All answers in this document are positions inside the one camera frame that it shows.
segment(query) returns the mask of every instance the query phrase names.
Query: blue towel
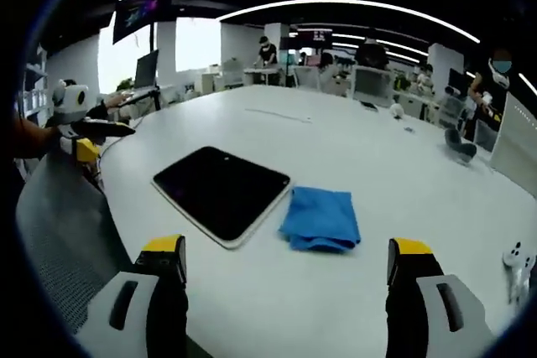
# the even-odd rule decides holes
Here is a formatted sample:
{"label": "blue towel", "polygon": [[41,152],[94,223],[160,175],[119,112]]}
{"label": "blue towel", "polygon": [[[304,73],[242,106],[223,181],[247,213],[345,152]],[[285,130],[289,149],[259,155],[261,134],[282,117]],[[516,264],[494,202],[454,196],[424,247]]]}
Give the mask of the blue towel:
{"label": "blue towel", "polygon": [[295,187],[280,232],[292,249],[344,252],[360,242],[349,192]]}

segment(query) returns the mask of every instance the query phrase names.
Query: tablet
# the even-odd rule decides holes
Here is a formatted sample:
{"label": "tablet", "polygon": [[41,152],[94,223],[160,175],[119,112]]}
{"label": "tablet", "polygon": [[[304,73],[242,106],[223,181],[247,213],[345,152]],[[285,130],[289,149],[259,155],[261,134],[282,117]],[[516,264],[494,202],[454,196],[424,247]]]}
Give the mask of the tablet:
{"label": "tablet", "polygon": [[157,190],[227,249],[239,247],[290,187],[285,174],[203,147],[156,174]]}

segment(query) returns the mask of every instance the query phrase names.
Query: round table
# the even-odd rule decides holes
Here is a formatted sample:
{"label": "round table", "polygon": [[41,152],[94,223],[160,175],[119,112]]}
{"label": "round table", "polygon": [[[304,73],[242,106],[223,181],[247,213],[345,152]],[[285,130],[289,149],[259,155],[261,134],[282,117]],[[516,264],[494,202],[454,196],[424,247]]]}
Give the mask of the round table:
{"label": "round table", "polygon": [[[443,144],[439,128],[411,117],[251,86],[146,116],[103,155],[102,178],[131,259],[151,238],[186,236],[187,333],[210,354],[384,356],[390,238],[429,245],[444,273],[482,301],[494,333],[513,315],[502,252],[517,240],[537,243],[535,199],[479,156],[467,167],[450,160]],[[151,185],[207,145],[286,173],[296,185],[352,192],[362,242],[345,255],[291,251],[278,236],[287,195],[242,247],[217,245]]]}

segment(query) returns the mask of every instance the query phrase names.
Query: tablet screen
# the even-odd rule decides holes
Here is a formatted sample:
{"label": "tablet screen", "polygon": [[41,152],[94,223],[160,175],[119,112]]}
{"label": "tablet screen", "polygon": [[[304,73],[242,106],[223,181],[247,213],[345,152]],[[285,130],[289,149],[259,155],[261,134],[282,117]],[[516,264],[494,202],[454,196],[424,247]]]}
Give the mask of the tablet screen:
{"label": "tablet screen", "polygon": [[245,232],[289,181],[289,176],[213,147],[200,148],[154,176],[171,200],[223,241]]}

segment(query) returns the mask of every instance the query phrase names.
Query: face mask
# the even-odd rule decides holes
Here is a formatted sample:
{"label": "face mask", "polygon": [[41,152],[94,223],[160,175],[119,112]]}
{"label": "face mask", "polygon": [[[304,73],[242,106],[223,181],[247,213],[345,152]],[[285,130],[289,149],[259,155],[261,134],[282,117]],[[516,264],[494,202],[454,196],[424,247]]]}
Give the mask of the face mask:
{"label": "face mask", "polygon": [[500,73],[507,73],[511,69],[511,62],[509,60],[494,60],[493,68]]}

